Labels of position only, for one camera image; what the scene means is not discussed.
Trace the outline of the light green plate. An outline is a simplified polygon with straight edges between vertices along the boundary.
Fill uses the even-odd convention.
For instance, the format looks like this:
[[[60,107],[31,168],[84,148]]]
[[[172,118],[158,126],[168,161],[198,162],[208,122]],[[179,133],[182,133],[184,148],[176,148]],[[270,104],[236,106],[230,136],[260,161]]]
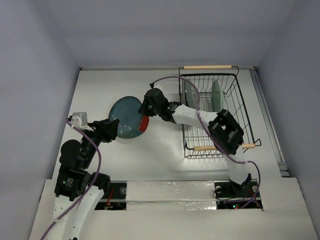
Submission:
[[[211,102],[214,112],[220,112],[224,107],[224,94],[217,80],[212,82]]]

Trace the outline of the red floral plate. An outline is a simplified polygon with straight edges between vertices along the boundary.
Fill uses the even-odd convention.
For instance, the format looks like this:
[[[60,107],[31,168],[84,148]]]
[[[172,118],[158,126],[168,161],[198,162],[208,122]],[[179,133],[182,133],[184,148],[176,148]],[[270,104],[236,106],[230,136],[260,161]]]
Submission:
[[[142,120],[140,122],[140,125],[139,125],[139,128],[138,130],[141,132],[141,133],[144,133],[146,131],[146,129],[148,128],[148,125],[149,125],[149,117],[148,116],[145,116],[143,115],[142,116]]]

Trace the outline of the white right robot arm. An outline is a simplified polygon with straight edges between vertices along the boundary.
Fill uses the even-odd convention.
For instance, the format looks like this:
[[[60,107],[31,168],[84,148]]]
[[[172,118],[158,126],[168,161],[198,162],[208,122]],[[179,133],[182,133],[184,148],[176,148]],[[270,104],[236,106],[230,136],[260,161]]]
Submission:
[[[229,169],[231,192],[241,198],[252,180],[243,154],[244,131],[228,110],[207,112],[168,101],[162,90],[152,88],[144,95],[138,112],[144,116],[159,116],[163,121],[203,129],[215,148],[225,157]]]

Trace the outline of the dark teal brown-rimmed plate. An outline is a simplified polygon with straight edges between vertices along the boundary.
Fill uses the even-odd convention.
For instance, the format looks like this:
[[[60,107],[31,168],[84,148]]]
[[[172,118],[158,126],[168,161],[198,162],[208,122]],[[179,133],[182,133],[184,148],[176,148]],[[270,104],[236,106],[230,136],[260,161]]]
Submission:
[[[122,139],[133,139],[143,133],[139,131],[139,126],[143,115],[138,113],[142,106],[141,101],[134,96],[120,98],[109,111],[110,120],[119,119],[117,136]]]

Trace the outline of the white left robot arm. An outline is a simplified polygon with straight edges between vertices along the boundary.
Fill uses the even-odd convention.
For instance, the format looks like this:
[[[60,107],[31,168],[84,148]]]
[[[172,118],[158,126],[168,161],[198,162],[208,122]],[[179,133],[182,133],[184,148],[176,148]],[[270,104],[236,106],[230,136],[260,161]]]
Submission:
[[[119,120],[89,123],[85,112],[77,112],[66,124],[82,139],[68,140],[60,148],[52,223],[43,240],[80,240],[99,200],[111,193],[110,176],[100,172],[99,145],[116,139]]]

